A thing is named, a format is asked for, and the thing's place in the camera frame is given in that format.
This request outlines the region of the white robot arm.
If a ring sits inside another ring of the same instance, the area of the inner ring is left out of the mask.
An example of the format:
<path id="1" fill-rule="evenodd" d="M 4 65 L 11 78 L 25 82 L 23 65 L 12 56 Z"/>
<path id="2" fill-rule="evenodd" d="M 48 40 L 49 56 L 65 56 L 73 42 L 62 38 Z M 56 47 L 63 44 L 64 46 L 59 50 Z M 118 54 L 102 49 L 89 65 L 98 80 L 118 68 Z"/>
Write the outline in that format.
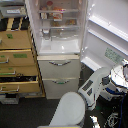
<path id="1" fill-rule="evenodd" d="M 65 93 L 56 108 L 50 126 L 81 126 L 84 124 L 85 111 L 93 110 L 103 89 L 102 79 L 110 69 L 96 70 L 77 92 Z"/>

